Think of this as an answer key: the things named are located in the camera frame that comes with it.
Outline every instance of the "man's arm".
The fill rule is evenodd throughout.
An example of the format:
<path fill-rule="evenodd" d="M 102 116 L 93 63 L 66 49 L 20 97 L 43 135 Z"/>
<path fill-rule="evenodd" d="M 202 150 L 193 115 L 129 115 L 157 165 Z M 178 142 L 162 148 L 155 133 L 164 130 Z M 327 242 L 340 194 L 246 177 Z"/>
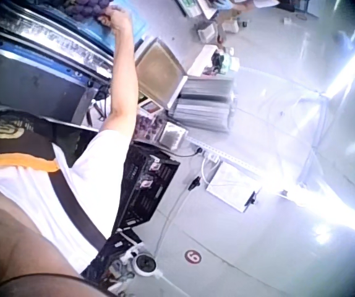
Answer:
<path fill-rule="evenodd" d="M 139 93 L 132 22 L 128 13 L 113 6 L 107 8 L 100 21 L 103 25 L 111 27 L 116 36 L 111 83 L 111 114 L 101 131 L 115 130 L 131 138 L 135 129 Z"/>

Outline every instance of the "skin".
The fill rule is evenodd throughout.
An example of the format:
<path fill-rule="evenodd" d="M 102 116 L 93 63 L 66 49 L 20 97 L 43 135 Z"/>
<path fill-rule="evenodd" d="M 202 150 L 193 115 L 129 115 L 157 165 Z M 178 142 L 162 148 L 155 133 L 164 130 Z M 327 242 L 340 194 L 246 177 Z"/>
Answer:
<path fill-rule="evenodd" d="M 138 81 L 134 61 L 134 39 L 129 14 L 113 7 L 100 21 L 116 36 L 113 108 L 103 130 L 132 137 L 137 111 Z M 0 283 L 30 273 L 59 273 L 80 277 L 20 207 L 0 193 Z"/>

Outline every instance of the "white floor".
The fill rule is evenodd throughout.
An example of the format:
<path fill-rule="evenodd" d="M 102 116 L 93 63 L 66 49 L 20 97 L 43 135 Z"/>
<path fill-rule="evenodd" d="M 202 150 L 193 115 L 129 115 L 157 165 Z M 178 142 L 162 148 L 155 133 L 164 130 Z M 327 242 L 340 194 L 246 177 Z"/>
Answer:
<path fill-rule="evenodd" d="M 172 0 L 132 0 L 187 69 L 201 45 Z M 327 106 L 327 127 L 312 148 L 320 105 L 310 101 L 329 84 L 355 52 L 344 51 L 333 35 L 355 31 L 355 12 L 346 1 L 325 16 L 307 21 L 278 9 L 248 14 L 247 28 L 229 35 L 241 69 L 235 74 L 239 110 L 230 134 L 191 129 L 190 134 L 262 170 L 268 181 L 295 183 L 311 151 L 315 162 L 306 184 L 327 183 L 355 209 L 355 79 Z M 284 25 L 284 17 L 292 18 Z M 190 153 L 188 144 L 179 153 Z M 262 192 L 240 213 L 205 191 L 184 189 L 200 173 L 202 157 L 182 165 L 152 220 L 135 231 L 154 252 L 167 218 L 175 217 L 157 261 L 164 276 L 189 296 L 351 296 L 355 293 L 355 231 L 334 225 L 296 204 Z M 180 211 L 179 205 L 185 201 Z M 177 201 L 175 212 L 170 213 Z M 202 256 L 190 264 L 184 255 Z M 165 280 L 139 278 L 137 296 L 186 296 Z"/>

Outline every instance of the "metal tray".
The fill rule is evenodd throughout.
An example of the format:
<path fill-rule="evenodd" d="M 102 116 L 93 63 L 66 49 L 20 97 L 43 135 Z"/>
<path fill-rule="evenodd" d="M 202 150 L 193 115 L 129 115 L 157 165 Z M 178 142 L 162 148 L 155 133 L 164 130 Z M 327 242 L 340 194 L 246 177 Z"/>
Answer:
<path fill-rule="evenodd" d="M 159 38 L 150 41 L 138 57 L 136 70 L 139 90 L 167 110 L 187 81 L 183 67 Z"/>

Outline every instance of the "stack of metal trays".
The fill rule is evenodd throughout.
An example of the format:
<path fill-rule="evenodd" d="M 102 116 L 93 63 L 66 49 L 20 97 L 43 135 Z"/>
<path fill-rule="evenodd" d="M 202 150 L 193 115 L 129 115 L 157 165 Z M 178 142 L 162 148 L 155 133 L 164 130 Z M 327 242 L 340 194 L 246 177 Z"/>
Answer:
<path fill-rule="evenodd" d="M 170 115 L 186 126 L 228 132 L 236 101 L 232 79 L 190 78 Z"/>

